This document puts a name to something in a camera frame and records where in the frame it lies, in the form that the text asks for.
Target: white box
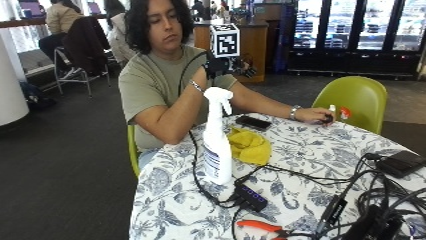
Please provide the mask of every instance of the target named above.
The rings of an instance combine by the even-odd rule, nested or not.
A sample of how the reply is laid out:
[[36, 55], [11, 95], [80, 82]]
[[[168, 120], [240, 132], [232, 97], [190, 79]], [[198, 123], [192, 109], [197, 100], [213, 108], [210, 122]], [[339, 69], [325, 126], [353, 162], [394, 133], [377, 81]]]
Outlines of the white box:
[[210, 50], [216, 58], [240, 56], [240, 29], [236, 24], [210, 25]]

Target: bracelet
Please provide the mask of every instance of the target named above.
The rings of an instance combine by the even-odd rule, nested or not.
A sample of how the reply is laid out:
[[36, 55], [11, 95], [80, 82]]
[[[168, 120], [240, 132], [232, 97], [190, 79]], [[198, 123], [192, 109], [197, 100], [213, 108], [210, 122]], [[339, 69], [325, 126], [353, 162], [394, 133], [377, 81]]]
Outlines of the bracelet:
[[298, 106], [298, 105], [294, 105], [294, 106], [291, 107], [290, 119], [294, 120], [294, 121], [297, 121], [297, 119], [295, 119], [295, 111], [297, 111], [297, 109], [299, 109], [299, 108], [302, 108], [302, 107]]
[[194, 88], [197, 88], [197, 90], [198, 90], [200, 92], [204, 93], [202, 88], [201, 88], [200, 85], [194, 82], [194, 80], [190, 80], [190, 84], [194, 86]]

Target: backpack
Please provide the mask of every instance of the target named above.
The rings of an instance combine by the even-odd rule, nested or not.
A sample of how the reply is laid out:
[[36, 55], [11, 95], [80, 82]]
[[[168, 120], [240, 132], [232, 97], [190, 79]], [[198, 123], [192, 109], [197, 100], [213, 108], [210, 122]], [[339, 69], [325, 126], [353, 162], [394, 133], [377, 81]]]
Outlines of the backpack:
[[28, 82], [19, 82], [19, 84], [31, 110], [43, 110], [56, 104], [56, 101], [45, 97], [43, 91], [35, 85]]

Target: green chair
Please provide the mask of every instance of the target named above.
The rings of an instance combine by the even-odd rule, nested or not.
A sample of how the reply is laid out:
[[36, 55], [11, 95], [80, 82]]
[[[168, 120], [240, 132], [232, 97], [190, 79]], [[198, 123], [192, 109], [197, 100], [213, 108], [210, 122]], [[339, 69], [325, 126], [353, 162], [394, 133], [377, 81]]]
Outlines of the green chair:
[[335, 79], [322, 89], [313, 107], [329, 108], [335, 105], [335, 118], [341, 121], [339, 108], [346, 107], [351, 116], [345, 122], [381, 134], [387, 92], [385, 86], [375, 80], [349, 76]]
[[129, 143], [129, 155], [130, 155], [130, 163], [136, 177], [138, 177], [140, 169], [138, 169], [138, 152], [137, 146], [134, 142], [134, 125], [128, 125], [128, 143]]

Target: orange handle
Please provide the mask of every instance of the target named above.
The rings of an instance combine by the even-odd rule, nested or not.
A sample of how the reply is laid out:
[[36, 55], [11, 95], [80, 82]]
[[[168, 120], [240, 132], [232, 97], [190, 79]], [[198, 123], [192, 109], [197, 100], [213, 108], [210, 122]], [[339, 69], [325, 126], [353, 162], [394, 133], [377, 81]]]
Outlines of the orange handle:
[[238, 221], [237, 222], [237, 225], [238, 226], [250, 226], [250, 227], [256, 227], [256, 228], [261, 228], [269, 232], [277, 232], [279, 230], [282, 230], [282, 227], [281, 226], [274, 226], [274, 225], [270, 225], [267, 223], [264, 223], [261, 221], [257, 221], [257, 220], [242, 220], [242, 221]]

